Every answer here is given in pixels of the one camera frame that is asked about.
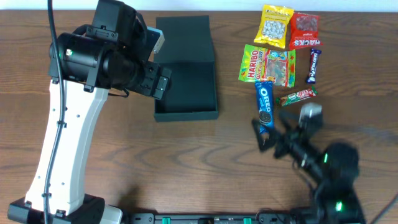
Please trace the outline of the yellow nuts bag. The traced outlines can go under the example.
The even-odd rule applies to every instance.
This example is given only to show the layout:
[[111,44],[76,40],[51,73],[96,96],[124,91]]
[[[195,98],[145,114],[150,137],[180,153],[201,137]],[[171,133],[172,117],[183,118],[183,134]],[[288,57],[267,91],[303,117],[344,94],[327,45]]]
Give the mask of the yellow nuts bag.
[[287,26],[293,14],[294,10],[289,7],[263,5],[261,22],[254,43],[269,44],[284,49]]

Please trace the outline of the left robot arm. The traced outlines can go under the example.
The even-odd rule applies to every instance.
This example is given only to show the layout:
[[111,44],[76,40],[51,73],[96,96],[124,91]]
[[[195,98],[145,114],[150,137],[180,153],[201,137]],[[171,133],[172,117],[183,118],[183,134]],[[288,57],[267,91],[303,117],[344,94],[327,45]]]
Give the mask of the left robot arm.
[[121,1],[100,0],[91,24],[52,34],[50,111],[40,161],[25,197],[10,203],[18,223],[126,223],[128,216],[85,192],[85,169],[98,116],[111,90],[162,99],[171,72],[149,57],[161,30]]

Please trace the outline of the black box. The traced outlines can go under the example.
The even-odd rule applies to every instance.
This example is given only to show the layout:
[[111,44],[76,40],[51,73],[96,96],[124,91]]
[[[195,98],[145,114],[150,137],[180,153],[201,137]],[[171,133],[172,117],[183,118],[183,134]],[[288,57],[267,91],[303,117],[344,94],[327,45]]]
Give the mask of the black box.
[[208,16],[158,17],[165,42],[154,62],[171,70],[170,87],[155,101],[157,122],[217,119],[215,53]]

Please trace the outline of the green Haribo gummy bag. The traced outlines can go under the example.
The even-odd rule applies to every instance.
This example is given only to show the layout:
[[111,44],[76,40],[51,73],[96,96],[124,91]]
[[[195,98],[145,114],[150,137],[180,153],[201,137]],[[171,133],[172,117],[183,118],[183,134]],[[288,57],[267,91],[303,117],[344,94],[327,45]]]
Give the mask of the green Haribo gummy bag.
[[272,82],[274,85],[295,86],[296,50],[278,51],[246,44],[239,69],[242,82]]

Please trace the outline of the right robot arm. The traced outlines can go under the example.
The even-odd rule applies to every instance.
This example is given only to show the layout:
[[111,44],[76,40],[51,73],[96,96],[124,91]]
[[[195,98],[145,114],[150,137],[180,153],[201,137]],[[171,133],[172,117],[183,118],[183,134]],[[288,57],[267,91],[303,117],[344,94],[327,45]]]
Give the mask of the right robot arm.
[[258,119],[252,120],[259,150],[265,152],[274,148],[276,159],[289,155],[293,159],[293,169],[303,170],[306,173],[304,179],[316,183],[315,187],[310,187],[311,206],[291,209],[283,222],[365,223],[354,190],[354,181],[359,175],[358,150],[348,143],[334,142],[320,151],[310,142],[323,127],[321,111],[301,112],[295,128],[288,123],[289,117],[285,113],[280,115],[285,132],[267,127],[268,138],[263,138],[260,133],[264,124]]

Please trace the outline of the blue Oreo pack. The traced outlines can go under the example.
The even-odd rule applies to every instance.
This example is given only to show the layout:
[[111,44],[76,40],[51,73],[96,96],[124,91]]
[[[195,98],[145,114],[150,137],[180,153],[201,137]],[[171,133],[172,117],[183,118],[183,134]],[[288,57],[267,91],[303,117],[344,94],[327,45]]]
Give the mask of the blue Oreo pack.
[[273,82],[256,82],[257,107],[259,113],[260,134],[268,133],[267,128],[274,127]]

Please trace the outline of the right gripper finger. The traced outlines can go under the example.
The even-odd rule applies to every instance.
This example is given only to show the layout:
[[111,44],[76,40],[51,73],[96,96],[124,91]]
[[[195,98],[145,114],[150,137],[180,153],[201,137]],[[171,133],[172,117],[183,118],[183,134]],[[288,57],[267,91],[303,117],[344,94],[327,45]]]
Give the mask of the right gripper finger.
[[290,113],[286,110],[280,110],[279,111],[279,119],[285,128],[286,132],[291,132],[291,131],[296,131],[300,129],[300,126],[297,124],[296,126],[291,126],[289,121],[299,121],[299,115]]
[[[264,126],[262,123],[260,123],[259,120],[253,119],[251,121],[254,133],[256,135],[257,143],[259,146],[259,151],[260,152],[266,152],[268,149],[271,149],[274,147],[279,138],[280,138],[280,132],[275,130],[274,128],[269,128],[267,126]],[[261,134],[261,128],[264,128],[267,133],[268,133],[268,138],[264,138],[263,134]]]

